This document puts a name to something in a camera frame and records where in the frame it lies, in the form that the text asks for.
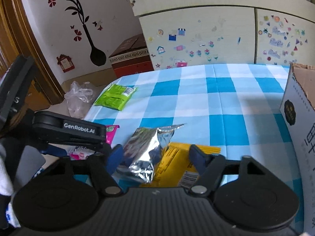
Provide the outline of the silver foil snack bag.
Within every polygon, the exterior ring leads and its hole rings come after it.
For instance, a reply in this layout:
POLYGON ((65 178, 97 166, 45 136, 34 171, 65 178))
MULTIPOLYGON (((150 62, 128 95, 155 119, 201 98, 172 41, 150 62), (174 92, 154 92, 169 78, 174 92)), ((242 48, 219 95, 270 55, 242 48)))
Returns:
POLYGON ((139 127, 123 147, 123 159, 117 172, 139 183, 151 183, 162 151, 170 143, 175 130, 184 125, 139 127))

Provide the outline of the pink white snack packet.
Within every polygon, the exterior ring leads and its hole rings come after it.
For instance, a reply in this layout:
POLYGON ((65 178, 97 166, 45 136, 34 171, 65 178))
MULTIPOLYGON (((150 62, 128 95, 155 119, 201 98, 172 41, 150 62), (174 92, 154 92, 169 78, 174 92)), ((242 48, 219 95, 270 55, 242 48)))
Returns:
MULTIPOLYGON (((119 129, 119 125, 106 125, 106 143, 112 146, 115 134, 119 129)), ((75 146, 71 147, 67 154, 73 160, 85 160, 90 155, 94 155, 95 153, 102 151, 105 142, 101 141, 97 144, 90 144, 89 146, 75 146)))

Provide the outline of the green snack packet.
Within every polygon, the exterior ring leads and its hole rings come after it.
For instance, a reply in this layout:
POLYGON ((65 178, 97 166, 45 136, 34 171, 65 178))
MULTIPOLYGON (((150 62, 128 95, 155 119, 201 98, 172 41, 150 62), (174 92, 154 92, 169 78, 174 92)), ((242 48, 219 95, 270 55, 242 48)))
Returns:
POLYGON ((122 111, 136 91, 136 87, 113 84, 101 93, 94 105, 122 111))

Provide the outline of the clear plastic bag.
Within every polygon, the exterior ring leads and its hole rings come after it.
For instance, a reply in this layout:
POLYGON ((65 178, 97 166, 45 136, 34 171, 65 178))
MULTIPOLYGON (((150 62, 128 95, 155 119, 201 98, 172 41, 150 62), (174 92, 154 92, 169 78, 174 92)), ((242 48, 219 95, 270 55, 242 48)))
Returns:
POLYGON ((70 90, 64 95, 71 117, 83 119, 97 97, 97 89, 90 82, 79 84, 73 81, 70 90))

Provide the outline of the blue checkered tablecloth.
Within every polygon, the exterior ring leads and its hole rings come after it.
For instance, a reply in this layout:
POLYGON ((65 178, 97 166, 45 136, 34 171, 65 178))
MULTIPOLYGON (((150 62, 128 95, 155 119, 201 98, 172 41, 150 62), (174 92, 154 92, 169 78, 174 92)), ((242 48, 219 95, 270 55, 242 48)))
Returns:
POLYGON ((139 127, 181 125, 172 140, 215 146, 238 160, 249 155, 303 198, 301 175, 280 113, 287 65, 213 64, 121 77, 136 92, 122 111, 93 106, 85 120, 116 125, 113 144, 139 127))

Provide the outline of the red brown gift box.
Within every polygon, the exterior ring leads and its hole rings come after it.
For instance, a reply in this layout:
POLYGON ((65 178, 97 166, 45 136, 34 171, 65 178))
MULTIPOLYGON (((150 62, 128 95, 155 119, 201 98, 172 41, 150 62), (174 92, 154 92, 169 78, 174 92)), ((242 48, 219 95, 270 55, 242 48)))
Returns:
POLYGON ((109 56, 109 61, 117 78, 154 70, 143 34, 123 41, 109 56))

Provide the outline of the cardboard box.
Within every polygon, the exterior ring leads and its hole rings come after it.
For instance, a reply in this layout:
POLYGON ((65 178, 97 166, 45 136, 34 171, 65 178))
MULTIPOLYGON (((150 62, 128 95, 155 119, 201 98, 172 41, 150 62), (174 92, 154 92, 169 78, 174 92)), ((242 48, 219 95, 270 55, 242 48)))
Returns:
POLYGON ((292 63, 280 111, 293 142, 304 197, 304 231, 314 235, 314 66, 292 63))

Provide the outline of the cream cabinet with stickers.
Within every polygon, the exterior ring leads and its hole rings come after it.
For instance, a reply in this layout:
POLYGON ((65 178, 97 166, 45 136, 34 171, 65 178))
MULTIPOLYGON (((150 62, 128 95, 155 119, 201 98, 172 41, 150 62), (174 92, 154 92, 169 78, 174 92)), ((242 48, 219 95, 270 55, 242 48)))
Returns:
POLYGON ((130 0, 155 70, 207 63, 314 64, 307 0, 130 0))

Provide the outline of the red house wall sticker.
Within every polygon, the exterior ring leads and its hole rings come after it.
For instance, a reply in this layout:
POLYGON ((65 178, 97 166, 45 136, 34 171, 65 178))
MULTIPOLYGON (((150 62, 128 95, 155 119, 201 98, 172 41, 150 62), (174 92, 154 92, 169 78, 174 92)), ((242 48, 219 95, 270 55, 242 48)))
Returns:
POLYGON ((75 66, 71 60, 71 57, 64 54, 57 56, 57 64, 60 65, 60 68, 62 69, 64 73, 75 69, 75 66))

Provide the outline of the wooden door frame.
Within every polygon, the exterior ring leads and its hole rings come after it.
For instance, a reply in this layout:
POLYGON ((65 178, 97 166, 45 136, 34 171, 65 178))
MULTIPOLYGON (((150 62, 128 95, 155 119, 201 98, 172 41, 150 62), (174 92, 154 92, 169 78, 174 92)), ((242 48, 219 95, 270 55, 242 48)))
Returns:
POLYGON ((38 45, 22 0, 1 0, 1 76, 19 55, 32 56, 38 67, 26 98, 29 108, 38 111, 62 103, 65 92, 38 45))

